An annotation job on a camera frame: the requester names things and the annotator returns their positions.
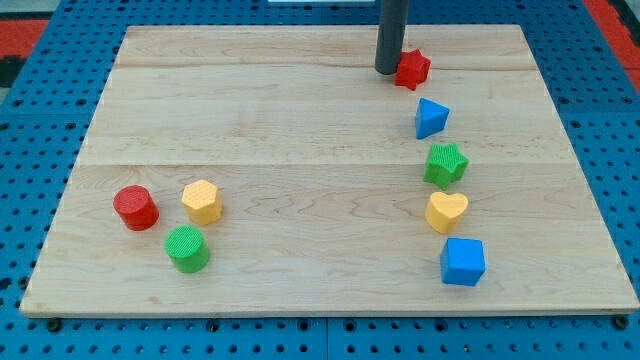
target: blue block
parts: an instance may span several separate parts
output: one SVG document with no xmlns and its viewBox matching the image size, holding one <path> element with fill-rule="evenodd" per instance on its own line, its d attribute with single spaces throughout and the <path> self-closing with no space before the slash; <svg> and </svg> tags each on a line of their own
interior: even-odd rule
<svg viewBox="0 0 640 360">
<path fill-rule="evenodd" d="M 449 238 L 440 254 L 442 282 L 445 284 L 475 286 L 484 274 L 482 241 Z"/>
<path fill-rule="evenodd" d="M 424 139 L 444 129 L 449 109 L 431 100 L 421 98 L 416 112 L 416 138 Z"/>
</svg>

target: black cylinder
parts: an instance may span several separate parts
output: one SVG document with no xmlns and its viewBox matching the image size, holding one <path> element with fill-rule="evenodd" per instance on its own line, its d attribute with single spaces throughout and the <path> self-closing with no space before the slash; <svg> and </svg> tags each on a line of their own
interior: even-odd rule
<svg viewBox="0 0 640 360">
<path fill-rule="evenodd" d="M 382 0 L 381 7 L 376 70 L 380 74 L 390 75 L 396 72 L 400 62 L 409 0 Z"/>
</svg>

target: blue pegboard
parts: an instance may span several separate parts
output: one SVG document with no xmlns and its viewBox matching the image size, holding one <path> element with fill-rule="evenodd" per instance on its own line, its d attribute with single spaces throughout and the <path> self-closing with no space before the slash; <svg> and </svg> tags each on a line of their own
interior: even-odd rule
<svg viewBox="0 0 640 360">
<path fill-rule="evenodd" d="M 0 108 L 0 357 L 632 358 L 640 348 L 637 314 L 72 319 L 63 320 L 56 332 L 55 321 L 19 313 L 23 287 L 128 25 L 375 24 L 378 11 L 376 6 L 281 7 L 266 0 L 63 1 Z M 583 4 L 416 0 L 409 21 L 522 26 L 614 243 L 640 289 L 640 100 Z"/>
</svg>

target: plastic block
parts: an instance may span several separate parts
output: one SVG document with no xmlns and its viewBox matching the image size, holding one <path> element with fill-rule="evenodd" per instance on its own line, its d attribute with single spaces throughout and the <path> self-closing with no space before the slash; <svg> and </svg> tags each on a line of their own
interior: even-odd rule
<svg viewBox="0 0 640 360">
<path fill-rule="evenodd" d="M 218 187 L 206 180 L 198 180 L 184 187 L 182 204 L 189 219 L 207 225 L 222 216 L 222 198 Z"/>
<path fill-rule="evenodd" d="M 460 153 L 456 143 L 432 144 L 427 158 L 424 181 L 447 190 L 452 182 L 462 179 L 468 164 L 469 159 Z"/>
<path fill-rule="evenodd" d="M 113 199 L 113 208 L 124 224 L 133 231 L 150 228 L 158 221 L 159 212 L 149 191 L 140 185 L 120 190 Z"/>
<path fill-rule="evenodd" d="M 416 111 L 416 139 L 424 139 L 444 130 L 448 117 L 448 108 L 421 98 Z"/>
<path fill-rule="evenodd" d="M 448 234 L 460 224 L 468 206 L 469 200 L 464 194 L 434 192 L 429 198 L 424 217 L 435 231 Z"/>
<path fill-rule="evenodd" d="M 442 282 L 475 286 L 486 270 L 482 241 L 447 239 L 440 254 Z"/>
<path fill-rule="evenodd" d="M 403 52 L 396 72 L 396 86 L 406 86 L 415 90 L 418 84 L 427 80 L 430 66 L 431 60 L 422 56 L 420 50 Z"/>
<path fill-rule="evenodd" d="M 207 265 L 211 254 L 200 230 L 183 225 L 169 233 L 164 249 L 178 271 L 194 273 Z"/>
</svg>

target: wood grain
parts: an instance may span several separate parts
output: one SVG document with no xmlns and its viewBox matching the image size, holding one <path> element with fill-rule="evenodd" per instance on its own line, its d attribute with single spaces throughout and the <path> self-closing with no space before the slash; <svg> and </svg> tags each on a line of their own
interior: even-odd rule
<svg viewBox="0 0 640 360">
<path fill-rule="evenodd" d="M 410 26 L 416 92 L 373 70 L 375 27 L 131 27 L 22 301 L 28 316 L 601 314 L 639 307 L 519 27 Z M 419 97 L 451 107 L 415 140 Z M 432 142 L 471 164 L 450 236 L 484 241 L 475 288 L 444 285 L 424 220 Z M 173 269 L 184 185 L 222 191 L 212 261 Z M 115 193 L 161 217 L 128 231 Z"/>
</svg>

